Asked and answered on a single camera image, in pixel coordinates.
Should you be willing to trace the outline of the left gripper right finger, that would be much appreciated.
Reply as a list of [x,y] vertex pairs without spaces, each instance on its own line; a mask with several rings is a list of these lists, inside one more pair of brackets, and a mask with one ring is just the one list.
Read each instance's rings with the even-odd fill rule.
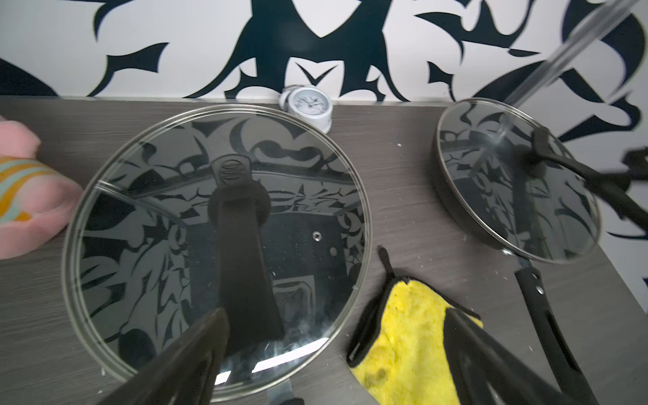
[[574,404],[456,308],[445,313],[444,349],[461,404]]

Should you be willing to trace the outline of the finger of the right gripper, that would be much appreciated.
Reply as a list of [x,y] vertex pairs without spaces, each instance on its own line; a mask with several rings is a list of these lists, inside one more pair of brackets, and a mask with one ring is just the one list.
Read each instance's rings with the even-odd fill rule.
[[551,134],[541,127],[533,131],[531,162],[552,162],[578,175],[584,186],[606,202],[621,219],[628,219],[647,231],[647,212],[628,194],[633,182],[647,182],[647,147],[628,150],[622,159],[626,171],[598,172],[572,158],[557,155],[550,148]]

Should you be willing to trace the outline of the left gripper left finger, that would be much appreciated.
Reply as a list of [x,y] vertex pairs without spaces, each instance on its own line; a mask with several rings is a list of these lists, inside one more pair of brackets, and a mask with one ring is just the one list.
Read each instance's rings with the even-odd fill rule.
[[101,404],[208,404],[230,336],[219,308],[193,324]]

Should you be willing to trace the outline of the yellow microfiber cloth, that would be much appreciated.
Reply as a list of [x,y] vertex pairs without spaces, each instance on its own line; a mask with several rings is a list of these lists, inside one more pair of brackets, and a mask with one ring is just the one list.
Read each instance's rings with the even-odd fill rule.
[[481,326],[481,317],[424,281],[395,273],[384,247],[381,293],[364,309],[346,362],[379,404],[458,404],[444,349],[447,309]]

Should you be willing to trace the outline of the right black frying pan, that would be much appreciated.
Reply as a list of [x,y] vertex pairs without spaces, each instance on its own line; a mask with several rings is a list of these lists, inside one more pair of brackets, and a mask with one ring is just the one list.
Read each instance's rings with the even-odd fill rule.
[[[557,155],[574,159],[573,155],[552,134],[549,145]],[[500,251],[518,260],[519,268],[515,273],[516,281],[555,377],[556,385],[552,388],[575,400],[574,404],[594,404],[597,399],[570,351],[548,301],[542,275],[536,268],[536,263],[539,261],[522,258],[508,251]]]

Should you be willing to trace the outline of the pink plush toy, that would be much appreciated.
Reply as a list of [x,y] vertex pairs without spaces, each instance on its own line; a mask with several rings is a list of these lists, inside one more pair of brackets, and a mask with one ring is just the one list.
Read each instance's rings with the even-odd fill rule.
[[37,159],[42,142],[23,123],[1,119],[1,258],[35,251],[70,222],[83,189]]

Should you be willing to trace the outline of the aluminium frame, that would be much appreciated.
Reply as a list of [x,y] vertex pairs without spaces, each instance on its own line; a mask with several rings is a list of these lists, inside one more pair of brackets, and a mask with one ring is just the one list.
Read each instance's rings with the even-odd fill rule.
[[637,0],[607,1],[596,8],[579,23],[556,51],[538,66],[511,94],[505,103],[519,107],[540,89],[554,82],[572,61],[592,42],[603,38],[625,20]]

